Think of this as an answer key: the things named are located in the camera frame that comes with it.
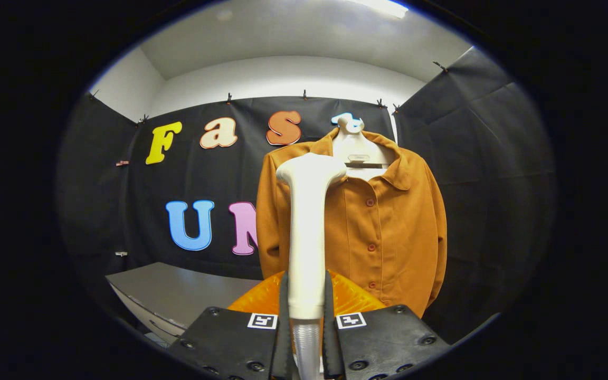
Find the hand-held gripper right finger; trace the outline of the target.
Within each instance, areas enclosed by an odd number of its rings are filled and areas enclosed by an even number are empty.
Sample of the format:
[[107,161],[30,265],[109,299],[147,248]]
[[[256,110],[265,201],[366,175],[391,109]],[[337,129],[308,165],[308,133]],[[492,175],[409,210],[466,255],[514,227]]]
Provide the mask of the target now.
[[322,371],[325,379],[401,379],[450,348],[405,305],[364,312],[341,312],[348,286],[331,272],[325,278]]

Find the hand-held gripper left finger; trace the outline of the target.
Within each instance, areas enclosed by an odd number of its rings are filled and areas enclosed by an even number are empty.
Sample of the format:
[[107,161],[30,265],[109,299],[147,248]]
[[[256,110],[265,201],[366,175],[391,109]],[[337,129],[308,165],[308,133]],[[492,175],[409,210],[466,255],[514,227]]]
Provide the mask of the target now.
[[209,379],[294,379],[287,292],[289,275],[275,289],[277,312],[208,307],[169,353]]

